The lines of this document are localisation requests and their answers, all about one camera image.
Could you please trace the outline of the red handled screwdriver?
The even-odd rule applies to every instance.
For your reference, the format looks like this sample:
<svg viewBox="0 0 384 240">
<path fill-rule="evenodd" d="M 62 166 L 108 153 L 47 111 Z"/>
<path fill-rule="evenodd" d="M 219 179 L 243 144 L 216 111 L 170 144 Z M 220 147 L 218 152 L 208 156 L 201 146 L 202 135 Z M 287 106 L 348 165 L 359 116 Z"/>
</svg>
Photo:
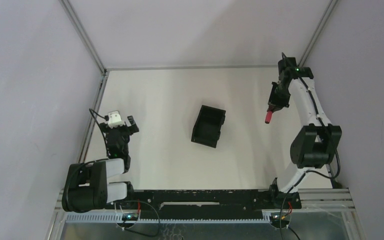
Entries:
<svg viewBox="0 0 384 240">
<path fill-rule="evenodd" d="M 265 120 L 264 120 L 264 122 L 265 122 L 266 124 L 269 124 L 269 123 L 271 122 L 271 120 L 272 120 L 272 116 L 273 116 L 273 111 L 272 111 L 272 110 L 268 110 L 268 111 L 266 112 L 266 116 L 265 116 Z"/>
</svg>

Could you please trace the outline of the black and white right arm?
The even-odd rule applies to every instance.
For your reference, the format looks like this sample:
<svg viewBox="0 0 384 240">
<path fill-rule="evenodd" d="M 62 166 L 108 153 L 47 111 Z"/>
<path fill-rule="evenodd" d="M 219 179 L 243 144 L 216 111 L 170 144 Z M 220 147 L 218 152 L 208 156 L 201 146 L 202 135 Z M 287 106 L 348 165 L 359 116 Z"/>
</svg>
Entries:
<svg viewBox="0 0 384 240">
<path fill-rule="evenodd" d="M 278 80 L 272 83 L 265 123 L 272 115 L 290 106 L 293 100 L 301 129 L 290 145 L 290 164 L 269 187 L 269 203 L 282 208 L 298 199 L 300 184 L 311 173 L 324 178 L 318 170 L 338 158 L 338 145 L 342 129 L 334 125 L 325 114 L 316 93 L 314 75 L 309 67 L 298 66 L 294 57 L 282 55 L 277 63 Z"/>
</svg>

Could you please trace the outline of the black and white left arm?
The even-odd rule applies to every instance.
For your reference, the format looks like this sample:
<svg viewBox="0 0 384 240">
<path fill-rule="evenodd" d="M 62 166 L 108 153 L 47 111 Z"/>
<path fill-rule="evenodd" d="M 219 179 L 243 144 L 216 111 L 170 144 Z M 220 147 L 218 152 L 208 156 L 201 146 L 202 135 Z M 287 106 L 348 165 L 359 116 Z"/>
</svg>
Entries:
<svg viewBox="0 0 384 240">
<path fill-rule="evenodd" d="M 111 177 L 130 170 L 130 137 L 139 132 L 133 116 L 127 118 L 129 125 L 118 117 L 109 116 L 107 122 L 99 125 L 108 156 L 69 166 L 61 199 L 64 211 L 86 213 L 104 209 L 115 201 L 125 209 L 135 205 L 137 196 L 129 181 L 110 182 Z"/>
</svg>

